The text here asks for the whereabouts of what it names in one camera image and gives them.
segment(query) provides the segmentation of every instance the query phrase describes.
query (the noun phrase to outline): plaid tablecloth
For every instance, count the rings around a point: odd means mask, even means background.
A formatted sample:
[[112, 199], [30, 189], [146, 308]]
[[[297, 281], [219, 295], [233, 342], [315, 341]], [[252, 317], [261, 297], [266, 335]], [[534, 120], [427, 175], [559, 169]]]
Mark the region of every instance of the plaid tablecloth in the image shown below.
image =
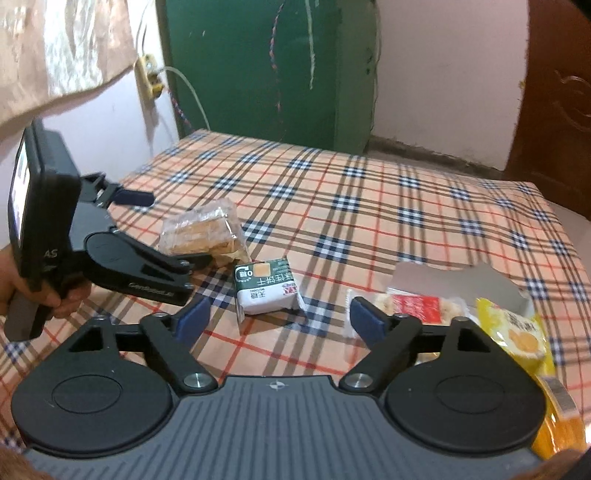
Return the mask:
[[[239, 327], [229, 269], [194, 276], [213, 309], [193, 353], [218, 378], [329, 374], [338, 380], [366, 353], [343, 337], [349, 287], [383, 291], [398, 261], [444, 269], [487, 262], [530, 292], [547, 322], [558, 374], [591, 423], [591, 286], [532, 184], [213, 132], [187, 137], [125, 184], [156, 195], [150, 208], [112, 209], [122, 229], [149, 245], [157, 245], [162, 218], [226, 196], [238, 205], [253, 258], [289, 259], [308, 305], [306, 319], [273, 313]], [[20, 445], [9, 409], [13, 389], [82, 322], [99, 312], [136, 323], [157, 310], [178, 307], [95, 288], [77, 314], [52, 320], [41, 338], [8, 344], [2, 337], [5, 443]]]

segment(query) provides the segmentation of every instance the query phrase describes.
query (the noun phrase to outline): snack package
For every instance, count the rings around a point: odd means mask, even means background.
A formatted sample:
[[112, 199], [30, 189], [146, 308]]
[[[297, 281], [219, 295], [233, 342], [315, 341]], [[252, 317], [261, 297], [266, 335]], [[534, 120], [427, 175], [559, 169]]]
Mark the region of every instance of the snack package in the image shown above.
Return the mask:
[[246, 315], [306, 309], [286, 258], [237, 265], [234, 283], [239, 323]]
[[525, 318], [487, 299], [476, 301], [481, 328], [530, 375], [555, 375], [542, 319]]
[[369, 300], [387, 315], [408, 313], [430, 325], [449, 325], [454, 317], [471, 317], [466, 302], [458, 297], [443, 299], [415, 295], [394, 288], [389, 288], [386, 293], [360, 292], [350, 288], [345, 300], [346, 318], [343, 335], [346, 338], [357, 337], [357, 333], [351, 325], [349, 313], [349, 306], [355, 297]]
[[585, 427], [576, 403], [556, 377], [536, 376], [534, 380], [544, 391], [546, 415], [532, 445], [542, 460], [562, 450], [587, 449]]
[[209, 253], [217, 267], [252, 261], [236, 205], [226, 198], [164, 219], [158, 249], [167, 255]]
[[441, 299], [406, 292], [377, 294], [374, 305], [387, 315], [408, 313], [430, 325], [449, 325], [452, 318], [467, 315], [462, 299]]

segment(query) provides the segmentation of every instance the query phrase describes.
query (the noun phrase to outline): electrical outlet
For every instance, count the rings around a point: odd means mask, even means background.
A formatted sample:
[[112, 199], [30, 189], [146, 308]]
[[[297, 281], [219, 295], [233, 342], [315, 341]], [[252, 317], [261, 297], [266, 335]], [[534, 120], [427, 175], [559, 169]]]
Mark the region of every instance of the electrical outlet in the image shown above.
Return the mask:
[[164, 84], [158, 77], [158, 64], [152, 54], [143, 55], [135, 62], [135, 76], [146, 100], [154, 100], [162, 94]]

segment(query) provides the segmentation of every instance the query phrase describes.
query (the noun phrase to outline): yellow snack bag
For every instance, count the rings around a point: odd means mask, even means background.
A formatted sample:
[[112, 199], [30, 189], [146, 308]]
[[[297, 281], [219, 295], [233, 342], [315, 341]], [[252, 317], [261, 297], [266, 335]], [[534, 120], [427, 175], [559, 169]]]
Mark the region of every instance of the yellow snack bag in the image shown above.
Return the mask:
[[555, 375], [552, 352], [538, 314], [530, 318], [500, 308], [487, 299], [476, 301], [481, 328], [530, 375]]
[[546, 460], [566, 449], [584, 452], [585, 429], [576, 403], [556, 378], [544, 323], [539, 315], [524, 318], [490, 300], [476, 301], [482, 329], [527, 371], [544, 391], [546, 415], [532, 445]]

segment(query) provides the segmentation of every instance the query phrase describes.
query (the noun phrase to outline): pink wall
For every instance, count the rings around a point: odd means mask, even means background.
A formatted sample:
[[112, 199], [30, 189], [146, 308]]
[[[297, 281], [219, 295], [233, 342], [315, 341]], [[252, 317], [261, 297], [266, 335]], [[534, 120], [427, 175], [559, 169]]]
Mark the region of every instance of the pink wall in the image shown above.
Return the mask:
[[527, 0], [378, 0], [374, 135], [502, 170], [525, 78]]

